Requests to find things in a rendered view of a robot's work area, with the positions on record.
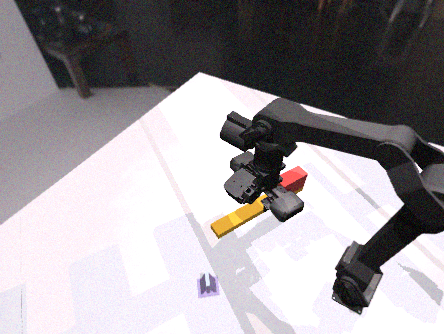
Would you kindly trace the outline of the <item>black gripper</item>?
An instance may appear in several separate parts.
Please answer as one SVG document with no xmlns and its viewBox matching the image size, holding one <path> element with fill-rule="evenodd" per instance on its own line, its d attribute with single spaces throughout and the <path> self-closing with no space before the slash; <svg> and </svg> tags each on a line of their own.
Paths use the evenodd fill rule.
<svg viewBox="0 0 444 334">
<path fill-rule="evenodd" d="M 246 151 L 230 160 L 230 169 L 235 173 L 239 170 L 241 162 L 246 164 L 249 171 L 253 172 L 253 170 L 255 170 L 258 172 L 262 179 L 263 187 L 259 191 L 259 197 L 263 192 L 267 195 L 267 197 L 260 200 L 263 204 L 263 212 L 271 210 L 271 213 L 280 222 L 285 222 L 303 211 L 304 201 L 293 191 L 290 190 L 288 192 L 284 187 L 278 186 L 278 184 L 283 181 L 280 172 L 286 168 L 284 162 L 282 162 L 282 165 L 277 169 L 265 170 L 255 164 L 254 154 Z"/>
</svg>

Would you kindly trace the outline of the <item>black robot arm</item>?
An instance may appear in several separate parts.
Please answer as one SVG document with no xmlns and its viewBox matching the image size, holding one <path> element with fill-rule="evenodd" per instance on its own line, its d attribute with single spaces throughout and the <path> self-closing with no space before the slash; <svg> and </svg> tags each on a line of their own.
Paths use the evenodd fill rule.
<svg viewBox="0 0 444 334">
<path fill-rule="evenodd" d="M 444 152 L 408 126 L 313 113 L 299 103 L 276 98 L 252 120 L 230 112 L 220 138 L 243 152 L 255 147 L 254 162 L 265 170 L 279 168 L 283 158 L 298 148 L 295 142 L 376 160 L 384 168 L 404 205 L 365 245 L 354 239 L 334 269 L 332 300 L 358 315 L 370 306 L 384 276 L 379 267 L 420 235 L 444 231 Z M 258 172 L 241 162 L 223 187 L 237 203 L 252 204 L 263 182 Z"/>
</svg>

